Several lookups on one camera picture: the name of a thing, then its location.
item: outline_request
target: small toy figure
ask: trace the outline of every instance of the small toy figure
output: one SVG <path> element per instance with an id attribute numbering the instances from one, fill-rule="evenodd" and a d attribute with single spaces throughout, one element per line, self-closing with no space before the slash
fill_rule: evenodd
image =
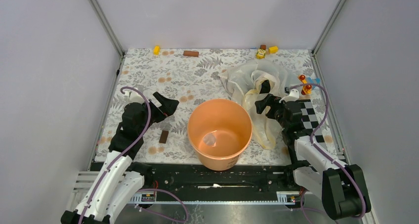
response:
<path id="1" fill-rule="evenodd" d="M 305 80 L 305 75 L 300 75 L 300 76 L 298 77 L 298 79 L 299 79 L 302 83 L 307 84 L 307 81 Z M 311 85 L 306 85 L 306 86 L 303 86 L 303 87 L 302 87 L 301 94 L 302 94 L 302 95 L 311 94 L 311 89 L 312 89 L 312 88 L 313 88 L 313 87 L 312 87 Z"/>
<path id="2" fill-rule="evenodd" d="M 266 45 L 261 45 L 260 48 L 257 50 L 256 58 L 263 59 L 266 55 Z"/>
<path id="3" fill-rule="evenodd" d="M 318 78 L 315 78 L 314 79 L 314 81 L 313 81 L 313 79 L 311 79 L 310 77 L 305 77 L 305 75 L 299 75 L 299 77 L 298 77 L 298 79 L 302 82 L 302 83 L 304 83 L 304 84 L 307 84 L 307 83 L 316 83 L 316 84 L 319 84 L 320 83 L 320 79 L 318 79 Z M 302 91 L 301 91 L 301 94 L 302 95 L 306 95 L 306 94 L 311 94 L 311 90 L 312 89 L 314 89 L 315 88 L 315 86 L 312 86 L 312 85 L 306 85 L 306 86 L 303 86 L 302 87 Z"/>

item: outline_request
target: white wall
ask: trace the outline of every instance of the white wall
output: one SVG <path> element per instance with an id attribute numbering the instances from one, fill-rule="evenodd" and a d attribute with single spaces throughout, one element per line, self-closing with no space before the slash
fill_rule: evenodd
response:
<path id="1" fill-rule="evenodd" d="M 0 0 L 0 219 L 56 224 L 118 55 L 88 0 Z"/>
<path id="2" fill-rule="evenodd" d="M 98 0 L 122 47 L 311 49 L 339 0 Z"/>
<path id="3" fill-rule="evenodd" d="M 418 222 L 418 9 L 418 0 L 348 0 L 318 54 L 380 224 Z"/>

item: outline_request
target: floral tablecloth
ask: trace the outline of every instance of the floral tablecloth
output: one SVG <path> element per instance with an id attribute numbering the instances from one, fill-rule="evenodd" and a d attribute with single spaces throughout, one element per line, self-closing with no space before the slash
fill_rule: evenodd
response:
<path id="1" fill-rule="evenodd" d="M 129 103 L 127 96 L 120 93 L 123 86 L 133 86 L 143 91 L 147 98 L 156 101 L 152 93 L 177 99 L 180 104 L 175 114 L 163 122 L 153 124 L 144 136 L 144 144 L 135 161 L 199 164 L 194 149 L 189 143 L 186 129 L 190 114 L 202 102 L 214 98 L 229 98 L 218 74 L 228 67 L 238 66 L 255 58 L 255 49 L 193 49 L 199 57 L 183 56 L 184 49 L 162 49 L 154 55 L 152 49 L 129 49 L 116 92 L 108 112 L 102 136 L 98 141 L 95 161 L 104 161 L 108 146 L 121 121 L 123 108 Z M 266 59 L 290 69 L 297 75 L 315 78 L 310 55 L 307 50 L 279 50 Z M 324 116 L 325 105 L 318 89 L 310 95 L 317 119 Z M 159 143 L 162 130 L 168 130 L 166 144 Z M 327 150 L 335 153 L 328 123 L 322 127 Z M 285 165 L 290 164 L 288 150 L 281 136 L 273 150 L 265 150 L 252 141 L 241 155 L 238 164 Z"/>

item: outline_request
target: checkerboard pattern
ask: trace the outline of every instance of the checkerboard pattern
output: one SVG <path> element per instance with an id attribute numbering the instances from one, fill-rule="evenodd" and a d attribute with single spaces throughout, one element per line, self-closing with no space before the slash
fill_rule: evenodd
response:
<path id="1" fill-rule="evenodd" d="M 311 104 L 311 100 L 309 99 L 302 99 L 297 100 L 300 103 L 301 111 L 302 111 L 302 123 L 304 127 L 310 132 L 319 125 L 319 121 L 317 120 L 316 113 L 314 112 L 313 104 Z M 325 139 L 323 138 L 322 130 L 318 129 L 314 134 L 316 141 L 319 145 L 326 148 Z"/>

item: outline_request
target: orange bucket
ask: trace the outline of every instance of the orange bucket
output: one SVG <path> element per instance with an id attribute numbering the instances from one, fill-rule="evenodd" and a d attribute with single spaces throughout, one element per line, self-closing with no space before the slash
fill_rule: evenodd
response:
<path id="1" fill-rule="evenodd" d="M 188 137 L 201 163 L 215 171 L 233 167 L 251 140 L 251 119 L 239 104 L 212 99 L 192 112 Z"/>

